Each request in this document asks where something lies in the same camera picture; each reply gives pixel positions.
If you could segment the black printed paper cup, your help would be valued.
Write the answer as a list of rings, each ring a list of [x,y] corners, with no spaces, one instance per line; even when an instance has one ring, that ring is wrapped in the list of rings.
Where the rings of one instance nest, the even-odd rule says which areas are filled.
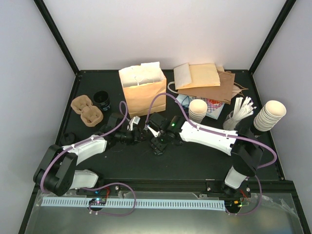
[[[108,111],[110,109],[110,99],[106,91],[98,91],[94,94],[93,100],[95,105],[102,111]]]

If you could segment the single black paper cup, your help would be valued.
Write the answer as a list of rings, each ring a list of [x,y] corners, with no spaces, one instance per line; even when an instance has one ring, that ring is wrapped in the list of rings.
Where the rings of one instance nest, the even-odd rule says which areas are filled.
[[[153,153],[154,153],[156,156],[161,156],[161,155],[164,154],[165,148],[163,148],[163,147],[160,147],[160,148],[158,148],[158,147],[152,147],[152,151],[153,151]]]

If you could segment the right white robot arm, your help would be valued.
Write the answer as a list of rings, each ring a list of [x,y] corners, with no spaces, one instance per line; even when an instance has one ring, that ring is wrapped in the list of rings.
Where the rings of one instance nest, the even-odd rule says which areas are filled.
[[[230,156],[233,164],[221,185],[226,196],[234,196],[243,181],[256,174],[264,152],[249,129],[227,131],[187,121],[179,116],[168,120],[158,113],[149,117],[145,129],[153,135],[151,147],[156,155],[162,154],[170,142],[193,142]]]

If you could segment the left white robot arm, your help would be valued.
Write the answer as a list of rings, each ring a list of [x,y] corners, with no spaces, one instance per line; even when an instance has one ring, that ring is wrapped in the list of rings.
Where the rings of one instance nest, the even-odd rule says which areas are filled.
[[[98,195],[104,191],[105,183],[91,170],[77,170],[76,167],[87,159],[104,153],[116,143],[133,145],[142,142],[145,134],[138,128],[140,117],[130,120],[113,113],[100,131],[89,138],[67,146],[51,145],[41,160],[33,181],[57,196],[68,190],[87,188]]]

